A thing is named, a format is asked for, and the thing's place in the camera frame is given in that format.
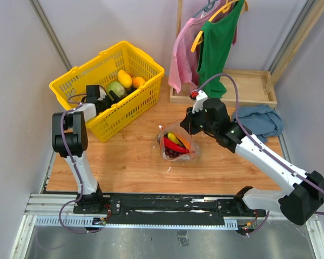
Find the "red toy chili pepper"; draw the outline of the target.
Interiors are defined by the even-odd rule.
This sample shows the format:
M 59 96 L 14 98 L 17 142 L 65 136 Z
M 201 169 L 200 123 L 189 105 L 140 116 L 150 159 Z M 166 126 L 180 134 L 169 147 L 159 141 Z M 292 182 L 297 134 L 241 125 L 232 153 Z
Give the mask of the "red toy chili pepper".
M 172 149 L 173 151 L 176 151 L 180 154 L 189 154 L 190 153 L 189 150 L 187 150 L 185 147 L 171 142 L 167 137 L 164 137 L 164 145 L 165 145 L 165 147 Z

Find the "clear zip top bag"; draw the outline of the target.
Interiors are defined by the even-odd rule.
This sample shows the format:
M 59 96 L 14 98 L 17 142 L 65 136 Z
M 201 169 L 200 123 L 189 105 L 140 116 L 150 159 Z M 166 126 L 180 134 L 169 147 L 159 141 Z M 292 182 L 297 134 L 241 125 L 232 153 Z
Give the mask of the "clear zip top bag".
M 199 146 L 180 125 L 178 119 L 167 126 L 159 125 L 159 134 L 156 137 L 159 144 L 160 156 L 167 161 L 192 160 L 199 156 Z

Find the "toy pork meat slab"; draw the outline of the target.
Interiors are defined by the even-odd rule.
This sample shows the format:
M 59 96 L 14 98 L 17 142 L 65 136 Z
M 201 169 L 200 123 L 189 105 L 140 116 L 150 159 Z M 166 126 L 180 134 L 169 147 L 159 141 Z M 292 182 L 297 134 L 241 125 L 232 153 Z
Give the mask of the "toy pork meat slab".
M 185 146 L 185 148 L 187 150 L 189 150 L 189 151 L 191 150 L 191 143 L 192 143 L 192 141 L 191 141 L 191 138 L 190 137 L 187 137 L 187 138 L 179 137 L 178 139 Z

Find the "dark purple toy grapes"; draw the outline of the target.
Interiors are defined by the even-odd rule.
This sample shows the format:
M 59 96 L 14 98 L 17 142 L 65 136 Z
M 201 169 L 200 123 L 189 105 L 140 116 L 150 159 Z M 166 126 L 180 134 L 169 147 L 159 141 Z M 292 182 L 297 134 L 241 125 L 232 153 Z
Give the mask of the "dark purple toy grapes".
M 173 151 L 172 149 L 165 148 L 165 155 L 169 159 L 175 159 L 175 158 L 179 157 L 181 154 L 176 151 Z

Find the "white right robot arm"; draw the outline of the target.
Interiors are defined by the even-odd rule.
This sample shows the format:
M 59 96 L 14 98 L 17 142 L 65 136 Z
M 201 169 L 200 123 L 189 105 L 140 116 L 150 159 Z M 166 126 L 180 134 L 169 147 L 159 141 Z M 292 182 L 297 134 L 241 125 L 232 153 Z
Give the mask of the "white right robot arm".
M 220 99 L 209 98 L 202 90 L 192 92 L 190 97 L 194 104 L 186 110 L 180 126 L 190 135 L 204 132 L 214 138 L 280 187 L 279 191 L 244 187 L 236 194 L 235 212 L 245 216 L 255 209 L 269 210 L 282 213 L 296 225 L 304 225 L 324 203 L 323 176 L 317 171 L 308 173 L 277 155 L 247 128 L 232 121 Z

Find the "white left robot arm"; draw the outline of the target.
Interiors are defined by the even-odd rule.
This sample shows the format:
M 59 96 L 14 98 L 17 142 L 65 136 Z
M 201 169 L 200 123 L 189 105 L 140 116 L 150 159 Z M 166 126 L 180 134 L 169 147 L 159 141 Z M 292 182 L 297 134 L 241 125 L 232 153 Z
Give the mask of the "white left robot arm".
M 86 122 L 109 108 L 113 100 L 100 85 L 88 85 L 85 94 L 76 94 L 75 97 L 82 98 L 75 108 L 52 115 L 52 148 L 64 158 L 76 180 L 77 196 L 73 212 L 109 214 L 110 204 L 105 200 L 87 159 Z

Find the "yellow toy banana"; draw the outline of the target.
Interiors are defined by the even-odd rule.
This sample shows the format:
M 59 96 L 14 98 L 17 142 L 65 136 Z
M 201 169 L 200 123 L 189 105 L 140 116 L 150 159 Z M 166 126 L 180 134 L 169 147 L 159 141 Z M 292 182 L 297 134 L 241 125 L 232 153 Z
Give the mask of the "yellow toy banana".
M 171 142 L 173 142 L 177 145 L 182 144 L 181 141 L 176 137 L 176 135 L 173 132 L 168 132 L 167 137 Z

